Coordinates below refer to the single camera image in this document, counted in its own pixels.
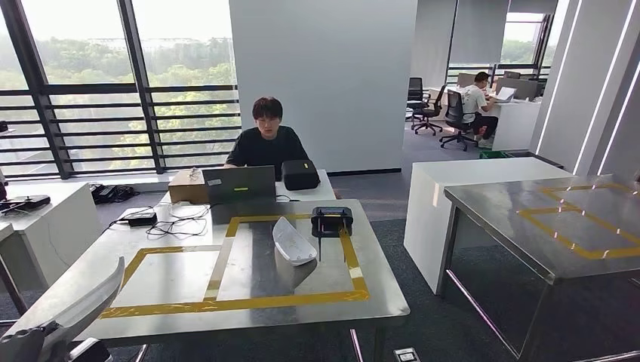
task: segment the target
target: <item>black hair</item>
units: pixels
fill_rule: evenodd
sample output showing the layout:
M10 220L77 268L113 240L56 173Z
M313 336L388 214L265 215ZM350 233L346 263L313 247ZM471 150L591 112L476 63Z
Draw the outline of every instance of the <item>black hair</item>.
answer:
M274 97L261 97L254 103L254 119L279 118L282 119L282 103Z
M480 83L481 81L488 81L488 80L489 80L489 74L486 72L480 72L476 74L475 79L473 79L475 83Z

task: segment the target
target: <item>black bag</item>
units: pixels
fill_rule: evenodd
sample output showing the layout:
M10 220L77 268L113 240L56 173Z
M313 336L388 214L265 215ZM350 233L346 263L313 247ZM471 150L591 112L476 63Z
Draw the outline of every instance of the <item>black bag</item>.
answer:
M320 184L318 171L309 160L282 162L282 181L287 190L315 189Z

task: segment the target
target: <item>white plastic object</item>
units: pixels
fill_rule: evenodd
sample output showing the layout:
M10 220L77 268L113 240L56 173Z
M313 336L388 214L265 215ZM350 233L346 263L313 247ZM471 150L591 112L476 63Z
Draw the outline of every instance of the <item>white plastic object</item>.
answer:
M293 266L310 262L318 255L313 245L284 217L280 217L273 227L273 241L282 257Z

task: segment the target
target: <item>man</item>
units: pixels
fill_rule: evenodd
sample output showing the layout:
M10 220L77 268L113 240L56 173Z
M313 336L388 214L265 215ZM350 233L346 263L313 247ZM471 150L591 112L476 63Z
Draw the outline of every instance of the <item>man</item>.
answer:
M254 103L256 127L245 130L235 140L235 146L224 167L275 167L275 179L282 178L282 162L308 160L300 138L293 129L281 126L282 103L274 97L262 97Z
M463 112L469 113L464 115L463 123L472 124L474 134L479 134L480 129L482 127L486 127L485 134L482 135L482 139L478 142L478 147L482 147L483 149L490 149L493 147L494 141L491 139L491 136L494 135L494 132L498 127L498 117L482 115L478 112L480 109L485 112L489 112L496 103L493 97L490 97L487 102L483 89L485 89L488 84L489 74L486 72L480 72L475 75L474 84L465 87L461 92Z

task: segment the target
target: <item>laptop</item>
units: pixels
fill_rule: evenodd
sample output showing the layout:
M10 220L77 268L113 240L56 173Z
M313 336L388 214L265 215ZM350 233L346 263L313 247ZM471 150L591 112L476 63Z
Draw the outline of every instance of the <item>laptop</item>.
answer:
M211 205L275 201L273 166L202 170Z
M502 87L496 95L496 103L509 103L515 95L515 88Z

